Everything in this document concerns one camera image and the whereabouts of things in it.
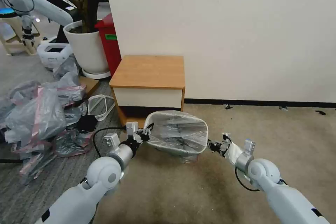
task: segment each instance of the white stool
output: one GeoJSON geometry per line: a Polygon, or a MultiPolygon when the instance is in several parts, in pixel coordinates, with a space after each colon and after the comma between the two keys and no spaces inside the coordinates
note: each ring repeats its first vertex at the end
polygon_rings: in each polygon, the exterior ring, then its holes
{"type": "Polygon", "coordinates": [[[12,10],[12,9],[1,9],[0,10],[0,22],[6,23],[11,26],[14,31],[14,34],[10,38],[5,38],[3,34],[0,35],[0,41],[2,42],[7,55],[12,55],[11,49],[19,49],[26,51],[29,55],[36,54],[36,48],[40,43],[42,36],[38,31],[35,23],[33,22],[33,36],[34,36],[34,45],[25,46],[22,41],[22,21],[21,18],[12,10]]]}

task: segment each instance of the black cable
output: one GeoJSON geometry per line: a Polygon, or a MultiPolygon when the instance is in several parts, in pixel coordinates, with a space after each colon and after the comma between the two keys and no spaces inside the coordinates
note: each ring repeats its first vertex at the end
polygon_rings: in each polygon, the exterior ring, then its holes
{"type": "Polygon", "coordinates": [[[259,189],[251,189],[251,188],[248,188],[246,185],[244,185],[240,179],[238,178],[238,174],[237,174],[237,167],[235,168],[235,171],[234,171],[235,175],[236,175],[236,179],[238,180],[238,182],[246,189],[246,190],[249,190],[249,191],[260,191],[259,189]]]}
{"type": "Polygon", "coordinates": [[[24,10],[24,11],[14,9],[14,8],[13,8],[13,5],[10,3],[9,0],[7,0],[8,4],[5,2],[5,0],[3,0],[3,2],[4,2],[5,5],[7,5],[9,8],[13,9],[13,10],[16,11],[16,12],[29,13],[29,12],[31,12],[32,10],[35,9],[35,2],[34,2],[34,0],[31,0],[31,2],[33,3],[33,7],[31,8],[31,10],[24,10]]]}
{"type": "Polygon", "coordinates": [[[98,132],[100,132],[100,131],[103,131],[103,130],[125,130],[126,129],[126,127],[107,127],[107,128],[102,128],[102,129],[99,129],[99,130],[97,130],[94,134],[93,134],[93,136],[92,136],[92,142],[93,142],[93,146],[94,146],[94,148],[96,149],[96,152],[97,152],[97,154],[98,154],[98,156],[99,157],[101,157],[101,154],[100,154],[100,152],[99,152],[99,150],[98,150],[98,148],[97,148],[97,145],[96,145],[96,140],[95,140],[95,137],[96,137],[96,134],[98,133],[98,132]]]}
{"type": "Polygon", "coordinates": [[[280,179],[280,182],[282,182],[282,183],[284,183],[285,185],[287,185],[287,186],[288,186],[288,184],[286,183],[286,181],[285,181],[285,180],[283,180],[282,178],[280,179]]]}

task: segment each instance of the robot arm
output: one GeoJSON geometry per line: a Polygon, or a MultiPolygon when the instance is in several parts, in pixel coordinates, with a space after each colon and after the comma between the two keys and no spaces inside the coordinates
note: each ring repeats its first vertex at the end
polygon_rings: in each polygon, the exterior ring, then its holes
{"type": "Polygon", "coordinates": [[[282,223],[329,223],[302,193],[282,180],[274,163],[266,159],[254,159],[255,142],[246,140],[242,150],[231,141],[228,134],[224,134],[223,142],[210,142],[209,147],[229,159],[254,187],[266,193],[270,207],[282,223]]]}
{"type": "Polygon", "coordinates": [[[107,156],[93,161],[85,179],[65,191],[35,224],[87,224],[96,212],[102,197],[112,191],[124,175],[143,141],[144,131],[137,122],[126,124],[127,140],[120,143],[116,133],[107,134],[104,140],[111,146],[107,156]]]}

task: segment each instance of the clear plastic bag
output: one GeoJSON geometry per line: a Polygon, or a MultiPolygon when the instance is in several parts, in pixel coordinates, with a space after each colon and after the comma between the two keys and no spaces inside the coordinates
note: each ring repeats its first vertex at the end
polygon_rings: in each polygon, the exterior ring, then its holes
{"type": "Polygon", "coordinates": [[[73,107],[64,110],[66,125],[69,126],[79,121],[81,114],[81,109],[79,107],[73,107]]]}
{"type": "Polygon", "coordinates": [[[85,102],[78,107],[72,107],[64,110],[66,126],[70,126],[79,121],[81,116],[85,116],[88,112],[88,108],[85,102]]]}
{"type": "Polygon", "coordinates": [[[57,135],[66,127],[57,90],[39,87],[37,97],[25,105],[14,108],[5,123],[10,128],[5,132],[6,141],[21,141],[13,152],[29,153],[45,150],[50,143],[44,140],[57,135]]]}
{"type": "Polygon", "coordinates": [[[87,153],[93,132],[79,133],[77,129],[63,131],[53,140],[53,150],[57,156],[69,157],[87,153]]]}
{"type": "Polygon", "coordinates": [[[16,106],[7,116],[5,125],[10,130],[5,132],[5,140],[8,143],[21,141],[20,146],[26,146],[32,138],[37,99],[28,103],[16,106]]]}
{"type": "Polygon", "coordinates": [[[69,86],[57,88],[57,95],[63,107],[80,101],[85,96],[85,86],[69,86]]]}
{"type": "Polygon", "coordinates": [[[40,82],[35,80],[23,82],[9,91],[8,99],[15,105],[26,104],[37,97],[37,88],[39,85],[40,82]]]}
{"type": "Polygon", "coordinates": [[[62,132],[67,123],[56,89],[39,87],[32,140],[39,141],[62,132]]]}
{"type": "Polygon", "coordinates": [[[54,78],[60,80],[66,73],[71,72],[75,75],[79,73],[79,65],[74,55],[70,55],[59,67],[52,70],[54,78]]]}
{"type": "Polygon", "coordinates": [[[14,108],[15,104],[8,98],[0,97],[0,129],[5,127],[4,122],[14,108]]]}
{"type": "Polygon", "coordinates": [[[181,156],[185,162],[195,160],[208,144],[208,126],[202,119],[180,111],[157,111],[146,121],[154,123],[148,144],[155,148],[181,156]]]}
{"type": "Polygon", "coordinates": [[[20,170],[21,182],[28,184],[30,181],[36,179],[41,174],[43,168],[56,157],[51,150],[32,154],[30,159],[26,159],[23,162],[23,167],[20,170]]]}

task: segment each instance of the white wall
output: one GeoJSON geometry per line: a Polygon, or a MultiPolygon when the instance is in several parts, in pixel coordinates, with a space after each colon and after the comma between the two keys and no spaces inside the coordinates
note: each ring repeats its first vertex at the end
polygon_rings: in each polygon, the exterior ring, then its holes
{"type": "Polygon", "coordinates": [[[110,0],[122,55],[184,55],[186,98],[336,102],[336,0],[110,0]]]}

